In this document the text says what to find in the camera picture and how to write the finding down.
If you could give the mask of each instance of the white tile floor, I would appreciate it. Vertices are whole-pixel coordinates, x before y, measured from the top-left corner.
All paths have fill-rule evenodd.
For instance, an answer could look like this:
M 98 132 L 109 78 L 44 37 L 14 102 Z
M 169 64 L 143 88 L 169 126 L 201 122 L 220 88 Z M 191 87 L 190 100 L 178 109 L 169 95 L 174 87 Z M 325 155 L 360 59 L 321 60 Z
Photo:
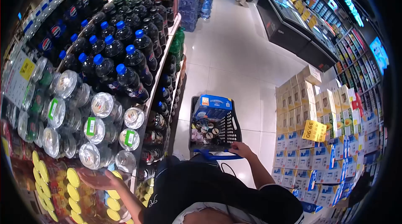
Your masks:
M 270 43 L 256 0 L 248 5 L 238 6 L 235 0 L 214 0 L 211 18 L 199 19 L 194 32 L 185 32 L 187 83 L 174 152 L 190 158 L 191 97 L 203 93 L 229 97 L 237 105 L 243 142 L 271 172 L 276 132 L 275 86 L 289 80 L 307 62 Z M 225 162 L 248 187 L 255 188 L 246 160 Z

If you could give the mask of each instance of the woman's arm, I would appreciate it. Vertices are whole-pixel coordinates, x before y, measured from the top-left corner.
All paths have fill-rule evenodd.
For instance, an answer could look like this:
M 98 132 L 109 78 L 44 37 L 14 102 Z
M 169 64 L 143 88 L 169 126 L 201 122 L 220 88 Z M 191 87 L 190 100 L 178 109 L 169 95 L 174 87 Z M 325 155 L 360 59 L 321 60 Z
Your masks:
M 275 184 L 274 179 L 271 177 L 269 172 L 265 169 L 261 161 L 258 159 L 257 155 L 251 151 L 249 146 L 242 142 L 233 142 L 232 148 L 229 152 L 233 152 L 245 158 L 251 168 L 251 173 L 253 175 L 254 184 L 257 189 L 261 188 L 266 184 Z

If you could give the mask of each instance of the black shirt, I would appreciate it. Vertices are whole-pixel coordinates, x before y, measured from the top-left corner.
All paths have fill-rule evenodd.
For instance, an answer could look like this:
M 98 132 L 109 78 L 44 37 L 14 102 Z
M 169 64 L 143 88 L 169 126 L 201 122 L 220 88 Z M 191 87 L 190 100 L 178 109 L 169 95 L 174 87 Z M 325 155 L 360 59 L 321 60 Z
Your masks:
M 248 188 L 218 168 L 189 161 L 168 168 L 157 178 L 144 211 L 144 224 L 171 224 L 196 202 L 232 206 L 269 224 L 293 224 L 303 219 L 299 200 L 284 187 Z

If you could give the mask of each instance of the shopping cart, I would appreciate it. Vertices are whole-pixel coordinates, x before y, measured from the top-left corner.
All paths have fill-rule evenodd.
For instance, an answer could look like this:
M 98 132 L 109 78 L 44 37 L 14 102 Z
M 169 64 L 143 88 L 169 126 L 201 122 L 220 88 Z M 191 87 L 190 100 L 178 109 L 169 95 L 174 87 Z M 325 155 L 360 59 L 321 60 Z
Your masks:
M 190 110 L 190 121 L 192 121 L 195 104 L 198 101 L 199 96 L 193 96 L 191 98 L 191 110 Z M 216 136 L 216 144 L 197 144 L 191 141 L 191 125 L 189 129 L 188 137 L 188 149 L 190 150 L 190 155 L 193 156 L 194 153 L 200 153 L 207 160 L 231 160 L 242 158 L 239 155 L 229 155 L 229 156 L 217 156 L 211 155 L 209 152 L 228 152 L 231 144 L 234 141 L 242 141 L 242 133 L 240 131 L 239 121 L 237 121 L 234 101 L 232 100 L 232 110 L 229 111 L 227 116 L 223 117 L 219 121 L 219 134 Z

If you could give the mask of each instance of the green label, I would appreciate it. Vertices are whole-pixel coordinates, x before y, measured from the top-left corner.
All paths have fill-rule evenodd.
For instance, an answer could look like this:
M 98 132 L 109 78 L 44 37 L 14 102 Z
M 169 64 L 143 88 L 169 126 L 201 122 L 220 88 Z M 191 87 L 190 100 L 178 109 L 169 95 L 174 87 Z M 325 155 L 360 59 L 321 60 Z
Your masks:
M 134 132 L 134 131 L 127 130 L 126 138 L 125 138 L 125 140 L 124 140 L 124 144 L 125 144 L 126 146 L 132 147 L 132 146 L 133 146 L 133 142 L 134 142 L 134 136 L 135 136 L 135 132 Z
M 94 136 L 95 135 L 95 117 L 89 117 L 88 118 L 88 123 L 86 126 L 86 134 L 88 136 Z
M 48 118 L 51 119 L 51 120 L 53 120 L 53 116 L 54 116 L 54 113 L 56 111 L 57 103 L 58 103 L 57 99 L 53 99 L 52 104 L 50 105 Z

